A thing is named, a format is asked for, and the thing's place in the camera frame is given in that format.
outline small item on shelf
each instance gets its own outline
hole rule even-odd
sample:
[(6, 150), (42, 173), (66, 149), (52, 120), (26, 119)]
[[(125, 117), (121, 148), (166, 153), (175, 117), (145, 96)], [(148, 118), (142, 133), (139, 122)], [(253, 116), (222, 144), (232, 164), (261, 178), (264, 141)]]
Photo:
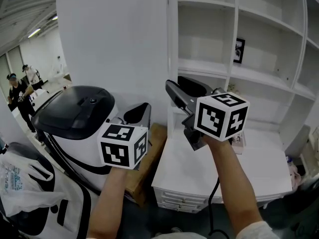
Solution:
[(293, 163), (293, 160), (289, 157), (286, 157), (287, 164), (289, 167), (290, 172), (290, 178), (291, 178), (291, 184), (293, 187), (293, 191), (297, 190), (299, 185), (301, 184), (301, 175), (298, 173), (298, 169)]
[(236, 85), (235, 84), (229, 84), (228, 88), (227, 88), (227, 92), (233, 92), (237, 95), (240, 96), (240, 92), (238, 90), (236, 90)]
[(237, 38), (235, 47), (234, 62), (241, 64), (243, 60), (245, 40)]
[(315, 157), (319, 160), (319, 126), (313, 132)]
[(244, 147), (246, 146), (244, 132), (233, 136), (233, 142), (231, 146), (236, 154), (241, 155), (243, 153)]

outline drawer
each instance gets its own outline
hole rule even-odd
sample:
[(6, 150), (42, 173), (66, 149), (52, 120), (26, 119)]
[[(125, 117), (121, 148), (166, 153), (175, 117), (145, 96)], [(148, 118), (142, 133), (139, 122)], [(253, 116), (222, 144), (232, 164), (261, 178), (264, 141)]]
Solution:
[(160, 208), (165, 208), (165, 209), (170, 209), (173, 211), (185, 212), (185, 213), (198, 213), (200, 211), (200, 210), (193, 210), (193, 209), (188, 209), (188, 208), (180, 208), (180, 207), (176, 207), (174, 205), (161, 204), (161, 203), (158, 203), (158, 206)]
[(170, 200), (165, 200), (163, 199), (161, 201), (161, 203), (163, 204), (167, 204), (167, 205), (176, 205), (180, 208), (189, 208), (189, 209), (194, 209), (194, 210), (201, 210), (202, 206), (201, 205), (190, 205), (190, 204), (184, 204), (184, 203), (176, 203), (174, 201), (170, 201)]
[(206, 204), (208, 202), (208, 198), (201, 196), (194, 196), (183, 194), (179, 192), (167, 191), (154, 188), (156, 197), (161, 197), (165, 200), (177, 201), (178, 203), (190, 203), (190, 204)]

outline white wall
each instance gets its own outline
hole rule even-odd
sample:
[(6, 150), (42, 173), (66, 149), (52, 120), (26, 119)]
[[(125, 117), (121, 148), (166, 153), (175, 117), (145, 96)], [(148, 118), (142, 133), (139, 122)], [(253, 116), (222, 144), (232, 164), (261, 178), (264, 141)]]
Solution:
[(0, 133), (3, 140), (7, 143), (16, 141), (35, 149), (12, 115), (3, 95), (0, 95), (0, 114)]
[(110, 91), (121, 109), (152, 105), (167, 123), (166, 0), (56, 0), (65, 59), (74, 85)]
[(56, 28), (42, 37), (32, 37), (20, 43), (20, 51), (24, 64), (37, 69), (43, 81), (48, 79), (52, 64), (60, 56), (66, 66), (62, 50), (59, 29)]

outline black cable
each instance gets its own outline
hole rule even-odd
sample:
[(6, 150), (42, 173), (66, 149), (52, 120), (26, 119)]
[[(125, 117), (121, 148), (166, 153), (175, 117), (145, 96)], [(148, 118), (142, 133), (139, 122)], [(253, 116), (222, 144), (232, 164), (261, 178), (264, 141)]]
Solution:
[(210, 220), (210, 232), (209, 232), (208, 235), (211, 236), (213, 233), (221, 233), (227, 239), (229, 239), (228, 235), (223, 230), (220, 230), (220, 229), (214, 230), (214, 218), (213, 218), (213, 210), (212, 210), (212, 207), (211, 207), (211, 201), (213, 199), (213, 196), (216, 193), (216, 190), (218, 189), (218, 186), (219, 186), (219, 178), (217, 179), (217, 182), (216, 182), (216, 185), (215, 185), (215, 187), (213, 189), (213, 192), (210, 194), (210, 196), (208, 198), (208, 209), (209, 209), (209, 220)]

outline white appliance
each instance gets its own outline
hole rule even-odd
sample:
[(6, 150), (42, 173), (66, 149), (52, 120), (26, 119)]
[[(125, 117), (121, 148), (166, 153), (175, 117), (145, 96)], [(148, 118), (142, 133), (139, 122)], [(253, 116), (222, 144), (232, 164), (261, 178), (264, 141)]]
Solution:
[(111, 167), (101, 163), (97, 134), (117, 113), (114, 97), (106, 90), (74, 86), (44, 103), (32, 123), (68, 175), (99, 193)]

